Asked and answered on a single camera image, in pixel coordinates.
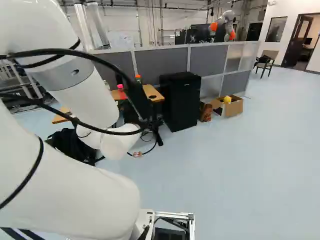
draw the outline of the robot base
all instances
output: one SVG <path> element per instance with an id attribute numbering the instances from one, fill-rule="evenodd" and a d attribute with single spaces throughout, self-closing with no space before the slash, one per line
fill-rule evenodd
<path id="1" fill-rule="evenodd" d="M 181 230 L 156 227 L 163 220 Z M 195 240 L 195 215 L 193 213 L 175 213 L 141 209 L 130 240 Z"/>

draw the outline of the small box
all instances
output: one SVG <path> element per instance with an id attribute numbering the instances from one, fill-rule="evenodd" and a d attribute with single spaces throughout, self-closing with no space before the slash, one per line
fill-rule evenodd
<path id="1" fill-rule="evenodd" d="M 199 120 L 201 122 L 210 122 L 213 112 L 212 105 L 210 103 L 204 103 L 200 101 Z"/>
<path id="2" fill-rule="evenodd" d="M 233 117 L 244 111 L 244 100 L 235 95 L 229 95 L 231 102 L 224 103 L 224 96 L 218 97 L 210 102 L 213 111 L 224 117 Z"/>

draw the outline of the wooden desk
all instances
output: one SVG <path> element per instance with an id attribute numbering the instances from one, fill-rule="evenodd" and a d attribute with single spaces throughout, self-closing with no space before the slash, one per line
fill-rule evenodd
<path id="1" fill-rule="evenodd" d="M 161 95 L 160 92 L 158 92 L 154 86 L 150 85 L 150 84 L 147 84 L 147 85 L 143 85 L 143 90 L 145 92 L 145 95 L 151 99 L 151 101 L 153 103 L 158 103 L 158 102 L 161 102 L 161 101 L 164 101 L 165 98 L 164 96 Z M 119 101 L 119 100 L 124 100 L 127 98 L 126 94 L 124 92 L 119 92 L 119 90 L 112 90 L 111 91 L 111 95 L 113 97 L 113 99 L 115 101 Z M 60 111 L 63 112 L 64 114 L 66 113 L 69 113 L 70 110 L 66 107 L 61 107 L 60 108 Z M 59 124 L 59 123 L 64 123 L 64 122 L 67 122 L 69 120 L 65 119 L 64 117 L 62 116 L 59 116 L 59 115 L 55 115 L 53 120 L 52 120 L 52 124 Z"/>

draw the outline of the desk leg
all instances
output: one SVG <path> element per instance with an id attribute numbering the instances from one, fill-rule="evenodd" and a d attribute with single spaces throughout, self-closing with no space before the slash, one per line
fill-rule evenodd
<path id="1" fill-rule="evenodd" d="M 158 145 L 161 147 L 164 145 L 164 142 L 162 141 L 162 138 L 159 134 L 159 128 L 158 127 L 155 127 L 154 129 L 154 134 L 155 134 L 155 140 L 156 142 L 158 143 Z"/>
<path id="2" fill-rule="evenodd" d="M 164 142 L 162 141 L 162 138 L 159 134 L 160 120 L 158 119 L 157 109 L 155 108 L 154 104 L 152 104 L 152 121 L 154 123 L 153 133 L 155 134 L 155 140 L 158 143 L 158 145 L 161 147 L 164 145 Z"/>

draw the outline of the cubicle wall panel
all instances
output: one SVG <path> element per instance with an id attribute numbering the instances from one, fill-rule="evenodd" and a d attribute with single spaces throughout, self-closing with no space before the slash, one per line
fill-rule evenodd
<path id="1" fill-rule="evenodd" d="M 143 84 L 158 85 L 160 75 L 187 71 L 188 48 L 140 50 L 135 61 Z"/>
<path id="2" fill-rule="evenodd" d="M 191 47 L 190 72 L 201 77 L 222 74 L 227 52 L 228 45 Z"/>
<path id="3" fill-rule="evenodd" d="M 247 42 L 242 52 L 242 60 L 239 70 L 251 70 L 254 66 L 260 44 L 258 42 Z"/>
<path id="4" fill-rule="evenodd" d="M 201 88 L 200 88 L 200 99 L 210 101 L 214 98 L 219 97 L 222 78 L 223 78 L 222 75 L 211 76 L 208 78 L 202 78 L 201 79 Z"/>
<path id="5" fill-rule="evenodd" d="M 135 78 L 134 64 L 132 61 L 132 55 L 130 51 L 101 53 L 95 54 L 95 56 L 116 65 L 122 71 L 124 71 L 130 78 Z M 106 80 L 107 83 L 110 85 L 110 89 L 117 89 L 115 72 L 100 63 L 94 62 L 94 65 L 102 79 Z"/>
<path id="6" fill-rule="evenodd" d="M 243 49 L 244 44 L 232 44 L 229 46 L 226 56 L 225 73 L 238 71 Z"/>
<path id="7" fill-rule="evenodd" d="M 244 92 L 250 73 L 251 71 L 243 71 L 224 75 L 220 96 Z"/>

